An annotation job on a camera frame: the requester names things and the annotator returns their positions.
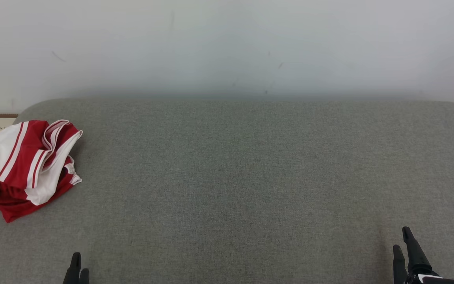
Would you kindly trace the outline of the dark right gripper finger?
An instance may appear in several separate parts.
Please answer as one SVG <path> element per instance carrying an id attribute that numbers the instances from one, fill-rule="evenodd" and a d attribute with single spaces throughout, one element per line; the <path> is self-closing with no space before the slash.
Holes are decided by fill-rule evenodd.
<path id="1" fill-rule="evenodd" d="M 407 247 L 409 275 L 431 274 L 432 266 L 409 227 L 402 228 L 402 238 Z"/>
<path id="2" fill-rule="evenodd" d="M 393 245 L 393 284 L 405 284 L 407 271 L 405 257 L 399 245 Z"/>

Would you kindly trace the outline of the red shorts white trim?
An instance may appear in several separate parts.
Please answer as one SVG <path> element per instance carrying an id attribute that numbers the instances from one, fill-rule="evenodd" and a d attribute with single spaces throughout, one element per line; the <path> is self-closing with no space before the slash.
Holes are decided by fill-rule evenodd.
<path id="1" fill-rule="evenodd" d="M 74 160 L 71 156 L 66 158 L 58 178 L 52 184 L 52 196 L 48 201 L 39 205 L 32 203 L 31 194 L 26 192 L 28 188 L 26 177 L 22 178 L 17 175 L 12 176 L 9 180 L 0 181 L 0 212 L 2 217 L 7 223 L 11 223 L 18 218 L 34 213 L 58 199 L 81 181 L 74 170 Z"/>

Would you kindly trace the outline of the grey fabric sofa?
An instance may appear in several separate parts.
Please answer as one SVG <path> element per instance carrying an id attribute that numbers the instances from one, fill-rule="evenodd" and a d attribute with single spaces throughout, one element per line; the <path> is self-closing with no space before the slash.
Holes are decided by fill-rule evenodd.
<path id="1" fill-rule="evenodd" d="M 54 99 L 83 181 L 5 223 L 0 284 L 391 284 L 411 228 L 454 278 L 454 103 Z"/>

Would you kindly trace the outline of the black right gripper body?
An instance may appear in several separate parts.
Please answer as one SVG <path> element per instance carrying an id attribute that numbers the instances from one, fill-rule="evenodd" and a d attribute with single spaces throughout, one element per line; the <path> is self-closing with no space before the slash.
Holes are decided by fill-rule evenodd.
<path id="1" fill-rule="evenodd" d="M 406 277 L 406 284 L 454 284 L 454 279 L 432 274 L 409 274 Z"/>

